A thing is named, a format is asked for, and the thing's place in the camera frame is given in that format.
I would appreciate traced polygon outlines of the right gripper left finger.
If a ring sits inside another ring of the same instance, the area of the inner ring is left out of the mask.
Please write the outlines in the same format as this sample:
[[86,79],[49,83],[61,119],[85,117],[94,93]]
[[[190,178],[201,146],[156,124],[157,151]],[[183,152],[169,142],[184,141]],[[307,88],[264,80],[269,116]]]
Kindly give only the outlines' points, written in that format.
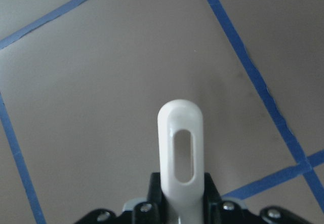
[[160,185],[160,173],[154,172],[150,176],[148,193],[144,200],[130,201],[129,206],[119,216],[108,209],[95,209],[76,223],[166,223],[166,201]]

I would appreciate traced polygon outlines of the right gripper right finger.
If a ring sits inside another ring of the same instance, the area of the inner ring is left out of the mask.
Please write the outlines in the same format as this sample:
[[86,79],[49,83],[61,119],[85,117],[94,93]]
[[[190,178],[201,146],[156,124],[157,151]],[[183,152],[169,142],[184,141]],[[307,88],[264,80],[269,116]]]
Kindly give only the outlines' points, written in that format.
[[310,223],[279,206],[267,206],[258,215],[253,214],[241,200],[222,198],[209,173],[205,173],[204,178],[204,223]]

